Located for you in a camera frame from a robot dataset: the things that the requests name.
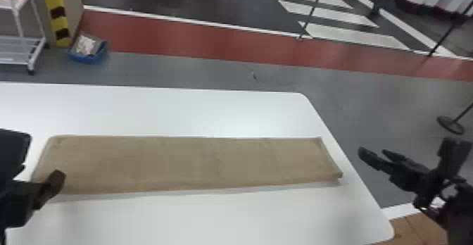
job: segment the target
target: white shelf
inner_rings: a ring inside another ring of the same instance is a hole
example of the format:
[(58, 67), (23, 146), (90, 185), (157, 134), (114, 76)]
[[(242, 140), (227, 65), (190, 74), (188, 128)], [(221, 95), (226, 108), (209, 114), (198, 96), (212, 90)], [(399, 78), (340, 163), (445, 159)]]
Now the white shelf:
[[(23, 32), (20, 10), (28, 1), (31, 1), (33, 14), (41, 30), (40, 38), (25, 37)], [(17, 37), (0, 36), (0, 64), (26, 65), (28, 74), (33, 75), (34, 64), (46, 45), (46, 36), (34, 0), (0, 0), (0, 10), (10, 10), (13, 13), (18, 30)]]
[(26, 50), (22, 45), (21, 37), (0, 36), (0, 63), (27, 65), (44, 45), (44, 38), (25, 38)]
[[(28, 2), (28, 0), (13, 0), (13, 2), (15, 4), (16, 10), (19, 11)], [(0, 9), (13, 10), (10, 0), (0, 0)]]

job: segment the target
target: stanchion pole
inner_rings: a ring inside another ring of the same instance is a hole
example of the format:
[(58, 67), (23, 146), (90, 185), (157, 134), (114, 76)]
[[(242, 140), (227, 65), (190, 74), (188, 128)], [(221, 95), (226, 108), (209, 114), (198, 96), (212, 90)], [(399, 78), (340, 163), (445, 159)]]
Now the stanchion pole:
[[(469, 10), (471, 10), (473, 7), (473, 1), (469, 4), (469, 6), (463, 11), (462, 13), (462, 16), (464, 15), (467, 15), (467, 13), (469, 12)], [(448, 29), (448, 31), (442, 36), (442, 38), (440, 39), (440, 41), (437, 43), (437, 45), (434, 46), (434, 48), (430, 51), (429, 53), (429, 56), (432, 56), (432, 54), (435, 53), (435, 51), (437, 51), (438, 47), (440, 45), (443, 44), (443, 42), (445, 41), (445, 39), (447, 39), (447, 37), (450, 35), (450, 33), (457, 27), (457, 26), (460, 26), (460, 24), (462, 23), (462, 18), (461, 16), (455, 20), (452, 24), (452, 26), (450, 26), (450, 29)]]
[(309, 24), (310, 19), (312, 19), (312, 14), (314, 14), (315, 8), (317, 7), (318, 4), (319, 4), (319, 0), (315, 0), (314, 4), (312, 5), (312, 9), (310, 10), (309, 15), (307, 16), (307, 20), (305, 21), (302, 32), (299, 35), (299, 37), (297, 37), (297, 40), (302, 40), (302, 36), (304, 35), (305, 29), (307, 28), (307, 25)]
[(463, 116), (465, 116), (471, 109), (473, 108), (473, 103), (470, 104), (459, 116), (457, 116), (455, 119), (449, 118), (448, 116), (439, 116), (437, 118), (437, 122), (439, 124), (447, 129), (448, 131), (455, 133), (455, 134), (464, 134), (465, 133), (465, 128), (458, 122), (460, 119), (462, 119)]

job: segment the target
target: beige cloth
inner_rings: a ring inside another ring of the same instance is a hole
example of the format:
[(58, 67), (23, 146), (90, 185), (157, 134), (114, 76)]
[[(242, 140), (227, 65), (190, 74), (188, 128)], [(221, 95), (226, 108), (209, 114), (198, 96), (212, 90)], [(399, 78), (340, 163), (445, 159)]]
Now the beige cloth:
[(220, 189), (336, 180), (320, 138), (52, 137), (33, 181), (58, 169), (64, 194)]

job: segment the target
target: robotic arm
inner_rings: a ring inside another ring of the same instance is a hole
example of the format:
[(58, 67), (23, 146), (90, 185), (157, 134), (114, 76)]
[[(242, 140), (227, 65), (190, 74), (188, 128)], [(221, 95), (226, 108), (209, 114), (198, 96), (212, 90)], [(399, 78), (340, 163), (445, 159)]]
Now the robotic arm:
[[(362, 161), (390, 175), (389, 181), (404, 191), (416, 194), (414, 207), (444, 228), (450, 245), (473, 244), (473, 187), (458, 176), (472, 149), (472, 143), (445, 138), (438, 156), (437, 168), (430, 170), (392, 151), (382, 153), (389, 161), (365, 148), (358, 149)], [(455, 187), (456, 194), (445, 197), (443, 191)], [(432, 206), (436, 197), (445, 201), (441, 208)]]
[(0, 130), (0, 245), (6, 244), (7, 228), (24, 226), (64, 185), (65, 174), (59, 170), (42, 183), (13, 179), (25, 168), (30, 141), (28, 134)]

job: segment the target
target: blue basket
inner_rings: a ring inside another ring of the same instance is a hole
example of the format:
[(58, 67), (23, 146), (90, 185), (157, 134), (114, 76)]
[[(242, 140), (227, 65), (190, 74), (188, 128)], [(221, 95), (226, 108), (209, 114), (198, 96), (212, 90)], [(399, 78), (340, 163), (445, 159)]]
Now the blue basket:
[(68, 56), (73, 61), (86, 63), (86, 64), (93, 64), (100, 61), (107, 53), (107, 50), (108, 50), (108, 42), (103, 41), (102, 45), (100, 46), (99, 52), (97, 52), (97, 54), (95, 55), (80, 56), (80, 55), (74, 54), (71, 50), (68, 50)]

